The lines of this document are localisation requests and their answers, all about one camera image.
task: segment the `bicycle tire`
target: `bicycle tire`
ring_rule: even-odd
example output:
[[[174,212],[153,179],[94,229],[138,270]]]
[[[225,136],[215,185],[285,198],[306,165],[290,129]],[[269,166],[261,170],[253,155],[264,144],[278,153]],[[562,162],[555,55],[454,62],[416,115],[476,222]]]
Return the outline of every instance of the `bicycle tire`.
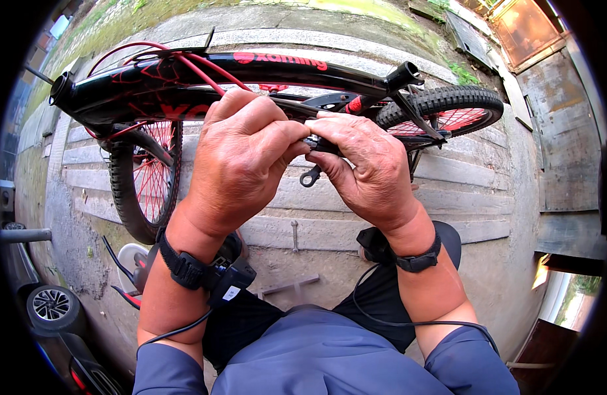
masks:
[[[146,245],[153,245],[155,243],[158,228],[167,225],[167,222],[169,221],[169,218],[176,207],[176,199],[178,198],[182,159],[182,122],[174,121],[169,123],[169,127],[175,128],[176,131],[175,133],[172,132],[172,137],[170,138],[169,142],[169,147],[171,147],[169,149],[169,153],[174,159],[174,163],[171,168],[167,168],[161,162],[158,162],[156,159],[150,159],[149,157],[142,159],[142,162],[146,164],[136,165],[134,162],[134,158],[136,156],[134,153],[135,146],[133,144],[117,141],[113,143],[110,150],[110,189],[112,191],[112,197],[114,199],[114,205],[117,209],[117,213],[127,232],[130,233],[132,237],[136,239],[136,241]],[[145,180],[146,175],[142,175],[140,179],[141,188],[140,191],[137,192],[135,186],[135,177],[138,178],[140,173],[136,176],[134,174],[134,171],[138,171],[139,167],[143,168],[143,166],[145,166],[147,168],[147,166],[150,165],[147,164],[147,162],[150,160],[154,161],[152,163],[155,166],[160,164],[161,166],[165,166],[165,168],[169,169],[169,177],[166,181],[167,191],[165,194],[163,194],[162,205],[160,205],[158,214],[154,216],[154,206],[152,204],[150,213],[153,215],[151,218],[149,218],[147,215],[149,208],[147,198],[149,197],[150,199],[154,200],[158,200],[159,198],[158,196],[152,197],[152,195],[145,195],[146,199],[144,212],[143,208],[141,207],[140,197],[143,196],[143,180]],[[165,170],[161,170],[160,173],[161,177],[165,178]],[[152,171],[150,177],[145,180],[146,184],[150,182],[150,179],[154,174],[154,171]],[[145,189],[146,194],[157,194],[159,191],[155,188],[149,188],[148,192],[148,188]]]
[[[461,115],[461,121],[457,119],[457,123],[451,122],[448,125],[449,127],[446,124],[439,123],[441,129],[451,132],[451,137],[465,135],[485,128],[497,122],[503,115],[503,102],[501,102],[497,93],[480,87],[462,85],[434,88],[407,97],[407,99],[425,119],[428,119],[431,115],[439,115],[439,119],[442,116],[448,116],[448,119],[457,119],[460,118],[459,116],[455,118],[455,114],[459,112],[458,110],[467,109],[470,111],[470,113],[466,112],[466,114]],[[422,138],[426,134],[419,130],[394,102],[381,108],[374,121],[379,127],[394,134],[395,137],[406,144],[415,143],[418,140],[417,137]]]

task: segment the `metal pipe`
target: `metal pipe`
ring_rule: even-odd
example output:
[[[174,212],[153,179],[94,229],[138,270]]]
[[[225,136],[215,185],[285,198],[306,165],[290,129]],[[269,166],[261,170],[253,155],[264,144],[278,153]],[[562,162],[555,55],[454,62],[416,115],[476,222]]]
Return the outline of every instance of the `metal pipe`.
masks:
[[[29,70],[31,72],[31,74],[35,75],[40,80],[42,80],[42,81],[44,81],[46,83],[50,83],[51,85],[53,85],[53,83],[55,82],[52,79],[50,79],[49,77],[47,77],[46,75],[40,73],[38,70],[32,68],[29,65],[24,65],[24,68],[26,68],[27,70]]]
[[[0,241],[3,243],[51,241],[51,229],[3,229],[0,231]]]

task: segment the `bicycle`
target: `bicycle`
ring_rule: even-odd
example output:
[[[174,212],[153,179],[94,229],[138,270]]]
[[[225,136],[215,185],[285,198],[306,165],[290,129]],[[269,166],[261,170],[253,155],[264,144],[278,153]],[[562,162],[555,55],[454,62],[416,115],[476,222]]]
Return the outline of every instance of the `bicycle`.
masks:
[[[304,122],[319,110],[339,111],[372,119],[402,141],[411,173],[422,150],[445,144],[447,138],[496,122],[503,103],[495,92],[453,86],[419,91],[424,84],[417,67],[404,62],[385,78],[315,59],[252,52],[207,53],[213,29],[203,47],[170,49],[153,42],[135,42],[108,52],[88,77],[74,83],[70,72],[58,77],[50,92],[55,105],[82,124],[110,153],[110,185],[127,231],[152,245],[176,206],[182,154],[183,121],[201,121],[234,83],[289,84],[340,93],[303,97],[270,93],[290,119]],[[136,45],[154,48],[128,59],[123,66],[94,74],[111,54]],[[315,150],[340,154],[323,138],[306,142]],[[320,168],[301,175],[312,186]]]

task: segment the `wheel rim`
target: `wheel rim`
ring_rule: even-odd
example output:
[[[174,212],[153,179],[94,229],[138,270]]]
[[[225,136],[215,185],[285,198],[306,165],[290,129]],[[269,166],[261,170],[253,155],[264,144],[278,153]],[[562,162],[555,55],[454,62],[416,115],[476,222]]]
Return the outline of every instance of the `wheel rim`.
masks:
[[[165,150],[174,149],[173,141],[177,130],[173,122],[146,124],[143,131],[152,136]],[[169,200],[172,171],[139,146],[134,147],[133,162],[136,200],[141,206],[144,217],[151,223],[156,223],[165,211],[166,203]]]
[[[437,117],[438,130],[455,131],[475,122],[478,122],[488,116],[488,110],[484,108],[459,108],[454,110],[442,111],[435,114]],[[423,118],[430,121],[430,116]],[[424,131],[412,121],[402,122],[390,127],[387,131],[396,136],[419,136],[424,135]]]
[[[33,296],[33,311],[45,321],[59,320],[70,311],[70,298],[59,289],[44,289]]]

